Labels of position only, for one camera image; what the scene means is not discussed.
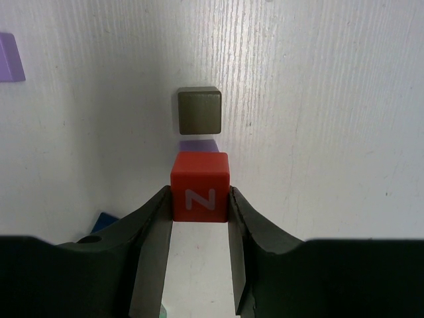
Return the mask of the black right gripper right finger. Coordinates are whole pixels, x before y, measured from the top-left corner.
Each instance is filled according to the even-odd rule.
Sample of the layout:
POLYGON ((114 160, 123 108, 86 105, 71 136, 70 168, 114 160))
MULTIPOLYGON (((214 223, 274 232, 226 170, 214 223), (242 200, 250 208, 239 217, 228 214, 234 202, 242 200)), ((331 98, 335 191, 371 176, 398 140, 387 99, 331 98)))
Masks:
POLYGON ((241 317, 422 317, 423 241, 303 241, 232 187, 229 248, 241 317))

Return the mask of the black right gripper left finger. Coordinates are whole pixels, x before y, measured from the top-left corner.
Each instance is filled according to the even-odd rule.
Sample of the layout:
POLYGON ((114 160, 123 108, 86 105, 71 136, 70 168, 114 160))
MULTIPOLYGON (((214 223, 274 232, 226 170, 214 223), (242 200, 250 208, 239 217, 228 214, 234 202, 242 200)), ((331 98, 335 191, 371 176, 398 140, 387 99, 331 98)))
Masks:
POLYGON ((158 317, 171 205, 165 186, 136 211, 77 242, 1 237, 1 316, 158 317))

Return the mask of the long dark blue block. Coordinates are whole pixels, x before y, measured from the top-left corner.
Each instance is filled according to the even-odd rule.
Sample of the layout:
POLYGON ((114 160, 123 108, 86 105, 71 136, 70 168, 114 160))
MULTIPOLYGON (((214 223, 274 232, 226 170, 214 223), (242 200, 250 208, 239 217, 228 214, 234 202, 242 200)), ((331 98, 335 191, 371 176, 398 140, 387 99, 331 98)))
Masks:
POLYGON ((115 217, 113 215, 110 215, 106 212, 101 212, 91 230, 91 234, 96 233, 98 231, 101 231, 102 229, 107 228, 108 226, 112 225, 113 223, 117 222, 119 220, 118 217, 115 217))

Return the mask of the green notched wood block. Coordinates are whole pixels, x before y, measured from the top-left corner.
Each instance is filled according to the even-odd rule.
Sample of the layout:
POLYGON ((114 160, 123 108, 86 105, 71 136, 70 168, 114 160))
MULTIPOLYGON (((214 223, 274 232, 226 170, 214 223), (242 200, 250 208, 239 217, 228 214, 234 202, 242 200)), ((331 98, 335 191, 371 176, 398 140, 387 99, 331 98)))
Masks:
POLYGON ((163 305, 160 306, 159 318, 167 318, 167 311, 163 305))

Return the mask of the red letter wood cube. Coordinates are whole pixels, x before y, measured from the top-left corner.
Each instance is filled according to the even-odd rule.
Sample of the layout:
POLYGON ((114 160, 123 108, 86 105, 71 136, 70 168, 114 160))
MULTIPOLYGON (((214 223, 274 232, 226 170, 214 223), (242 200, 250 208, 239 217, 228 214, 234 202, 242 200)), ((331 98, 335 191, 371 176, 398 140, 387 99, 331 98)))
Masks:
POLYGON ((170 183, 174 221, 227 222, 230 192, 227 153, 179 152, 170 183))

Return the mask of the purple wood cube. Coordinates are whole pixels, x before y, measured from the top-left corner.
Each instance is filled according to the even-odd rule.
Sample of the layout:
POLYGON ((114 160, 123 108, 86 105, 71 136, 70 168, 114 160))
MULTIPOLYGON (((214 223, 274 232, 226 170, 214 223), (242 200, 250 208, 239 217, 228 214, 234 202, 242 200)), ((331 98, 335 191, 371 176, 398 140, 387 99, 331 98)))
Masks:
POLYGON ((25 73, 21 62, 15 37, 11 33, 1 33, 1 83, 25 81, 25 73))
POLYGON ((179 143, 180 152, 219 152, 213 139, 182 140, 179 143))

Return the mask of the olive grey wood cube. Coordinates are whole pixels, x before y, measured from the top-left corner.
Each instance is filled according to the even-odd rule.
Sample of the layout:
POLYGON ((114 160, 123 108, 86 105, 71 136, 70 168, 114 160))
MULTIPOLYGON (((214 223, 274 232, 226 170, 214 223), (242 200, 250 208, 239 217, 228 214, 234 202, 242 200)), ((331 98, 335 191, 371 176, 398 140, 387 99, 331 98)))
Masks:
POLYGON ((216 87, 182 87, 176 96, 181 135, 221 133, 222 93, 216 87))

